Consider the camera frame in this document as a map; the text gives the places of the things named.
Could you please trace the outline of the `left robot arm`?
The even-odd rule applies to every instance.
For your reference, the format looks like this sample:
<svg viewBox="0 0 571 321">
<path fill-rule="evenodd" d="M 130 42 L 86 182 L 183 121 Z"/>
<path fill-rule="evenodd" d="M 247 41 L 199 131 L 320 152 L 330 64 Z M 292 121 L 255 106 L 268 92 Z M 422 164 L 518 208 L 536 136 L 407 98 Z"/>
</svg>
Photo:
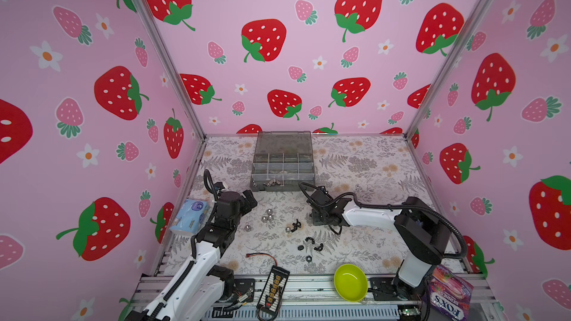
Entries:
<svg viewBox="0 0 571 321">
<path fill-rule="evenodd" d="M 219 265 L 235 239 L 241 218 L 257 206 L 251 190 L 237 193 L 214 183 L 204 171 L 214 209 L 205 226 L 191 238 L 191 254 L 167 286 L 142 311 L 131 310 L 126 320 L 200 320 L 223 297 L 230 297 L 233 271 Z"/>
</svg>

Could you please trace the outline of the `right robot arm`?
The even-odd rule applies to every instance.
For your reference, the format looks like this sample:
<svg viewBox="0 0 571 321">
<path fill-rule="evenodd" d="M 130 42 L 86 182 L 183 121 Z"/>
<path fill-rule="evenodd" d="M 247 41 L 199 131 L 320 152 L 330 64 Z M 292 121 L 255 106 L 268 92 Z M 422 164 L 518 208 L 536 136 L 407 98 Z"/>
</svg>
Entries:
<svg viewBox="0 0 571 321">
<path fill-rule="evenodd" d="M 344 227 L 374 227 L 395 230 L 408 247 L 407 256 L 393 280 L 378 292 L 411 300 L 428 292 L 428 283 L 444 259 L 464 259 L 468 245 L 461 232 L 446 217 L 421 199 L 410 196 L 402 204 L 365 204 L 353 192 L 334 198 L 324 186 L 298 184 L 312 208 L 315 225 L 325 225 L 336 235 Z"/>
</svg>

